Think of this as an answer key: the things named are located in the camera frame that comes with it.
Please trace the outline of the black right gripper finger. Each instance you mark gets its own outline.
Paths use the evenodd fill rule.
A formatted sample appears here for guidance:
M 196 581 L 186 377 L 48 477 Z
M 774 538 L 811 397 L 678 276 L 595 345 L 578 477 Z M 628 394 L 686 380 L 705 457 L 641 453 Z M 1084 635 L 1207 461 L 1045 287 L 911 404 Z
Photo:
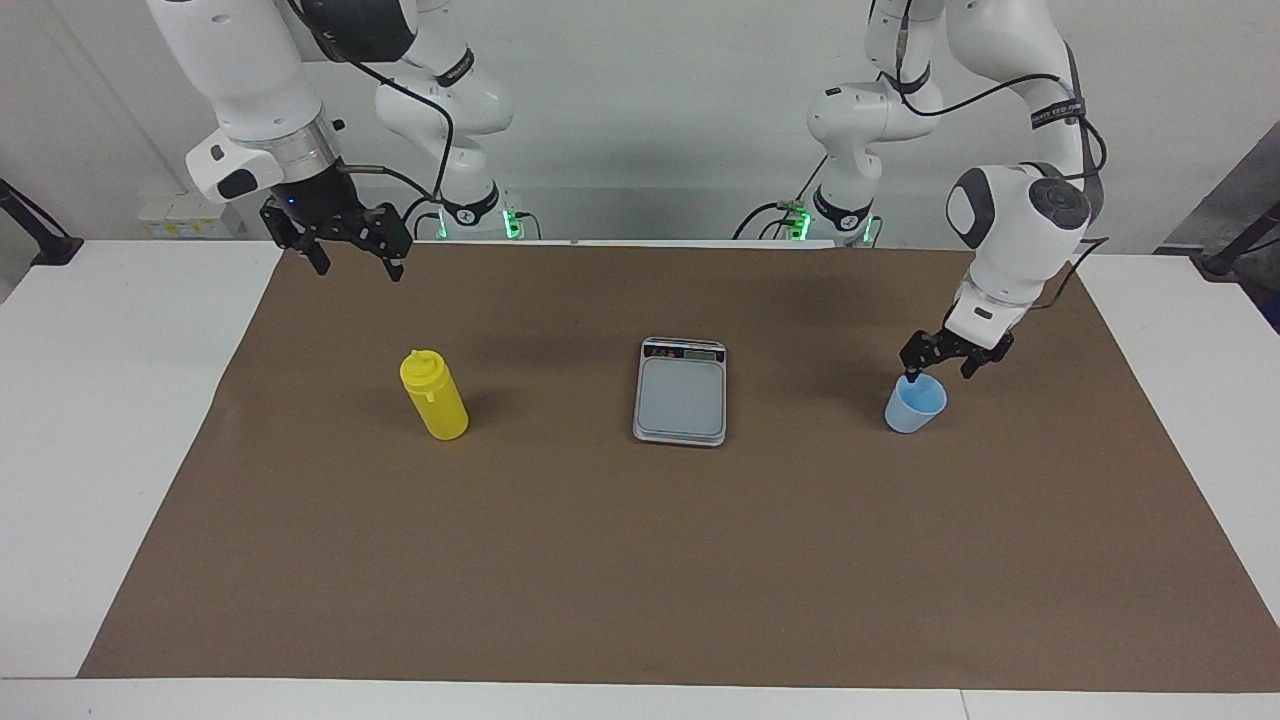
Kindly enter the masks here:
M 362 250 L 376 256 L 392 282 L 404 274 L 404 260 L 413 246 L 413 236 L 392 204 L 379 204 L 362 211 Z
M 314 232 L 300 231 L 275 199 L 264 201 L 262 222 L 275 246 L 305 258 L 319 275 L 329 272 L 332 261 Z

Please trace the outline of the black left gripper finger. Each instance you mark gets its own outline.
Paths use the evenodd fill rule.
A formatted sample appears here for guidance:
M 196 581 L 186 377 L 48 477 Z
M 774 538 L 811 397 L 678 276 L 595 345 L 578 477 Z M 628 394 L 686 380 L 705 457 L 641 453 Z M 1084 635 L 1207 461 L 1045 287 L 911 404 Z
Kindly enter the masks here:
M 902 375 L 908 383 L 915 383 L 924 370 L 936 364 L 936 341 L 933 334 L 916 331 L 902 346 L 899 356 L 902 363 Z
M 1014 341 L 1015 338 L 1012 333 L 1005 333 L 992 348 L 984 348 L 979 345 L 969 343 L 964 354 L 965 359 L 961 365 L 961 377 L 965 380 L 969 380 L 983 366 L 1005 360 L 1014 345 Z

